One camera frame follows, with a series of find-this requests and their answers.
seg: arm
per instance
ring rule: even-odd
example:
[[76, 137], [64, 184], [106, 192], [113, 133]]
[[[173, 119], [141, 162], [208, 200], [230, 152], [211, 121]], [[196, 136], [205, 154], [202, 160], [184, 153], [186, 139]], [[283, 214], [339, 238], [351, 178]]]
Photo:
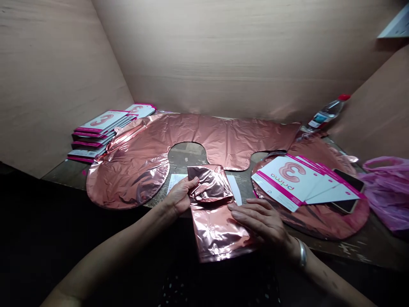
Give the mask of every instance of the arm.
[[185, 178], [140, 220], [95, 247], [53, 289], [41, 306], [81, 306], [104, 279], [130, 261], [189, 208], [187, 193], [198, 181], [197, 178], [192, 181]]
[[[248, 199], [247, 204], [229, 205], [232, 216], [242, 225], [260, 235], [298, 265], [300, 262], [300, 244], [290, 236], [281, 221], [279, 213], [266, 200]], [[358, 290], [342, 279], [337, 273], [319, 260], [306, 246], [307, 264], [305, 274], [319, 287], [332, 294], [348, 306], [375, 306]]]

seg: plastic water bottle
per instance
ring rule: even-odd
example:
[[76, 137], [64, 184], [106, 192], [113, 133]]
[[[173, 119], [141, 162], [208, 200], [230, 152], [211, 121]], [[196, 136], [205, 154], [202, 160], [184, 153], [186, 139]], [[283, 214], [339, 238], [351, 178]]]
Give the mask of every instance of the plastic water bottle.
[[337, 117], [350, 95], [341, 95], [337, 100], [327, 104], [320, 112], [314, 115], [307, 125], [308, 131], [317, 131], [326, 126], [331, 120]]

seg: wooden wall panel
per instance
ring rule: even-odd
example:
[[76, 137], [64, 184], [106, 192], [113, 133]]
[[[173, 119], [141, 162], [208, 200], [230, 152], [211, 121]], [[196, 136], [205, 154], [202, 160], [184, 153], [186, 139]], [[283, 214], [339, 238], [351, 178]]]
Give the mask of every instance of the wooden wall panel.
[[41, 177], [75, 127], [133, 100], [91, 0], [0, 7], [0, 160]]
[[217, 116], [307, 120], [396, 50], [405, 0], [93, 0], [135, 100]]
[[397, 51], [346, 106], [330, 129], [343, 150], [361, 163], [378, 156], [409, 159], [409, 46]]

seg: mobile phone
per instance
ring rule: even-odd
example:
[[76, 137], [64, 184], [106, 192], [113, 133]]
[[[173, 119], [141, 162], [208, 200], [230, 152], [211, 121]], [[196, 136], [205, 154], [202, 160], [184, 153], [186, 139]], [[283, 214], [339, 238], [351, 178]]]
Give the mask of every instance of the mobile phone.
[[[355, 190], [358, 192], [362, 192], [364, 183], [360, 181], [359, 179], [356, 179], [355, 177], [352, 177], [351, 175], [348, 175], [344, 173], [343, 171], [340, 171], [339, 169], [333, 169], [334, 173], [340, 176], [342, 179], [344, 179], [347, 183], [349, 183]], [[354, 212], [355, 206], [357, 205], [357, 200], [341, 200], [337, 202], [332, 202], [331, 204], [335, 206], [335, 208], [339, 209], [340, 211], [344, 213], [352, 213]]]

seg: bottle label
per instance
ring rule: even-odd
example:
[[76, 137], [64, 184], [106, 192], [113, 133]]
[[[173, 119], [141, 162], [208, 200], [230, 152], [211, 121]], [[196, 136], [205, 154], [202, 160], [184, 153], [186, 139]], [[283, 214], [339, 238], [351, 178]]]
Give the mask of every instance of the bottle label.
[[313, 119], [308, 123], [311, 127], [321, 129], [324, 127], [332, 118], [325, 116], [323, 114], [317, 113]]

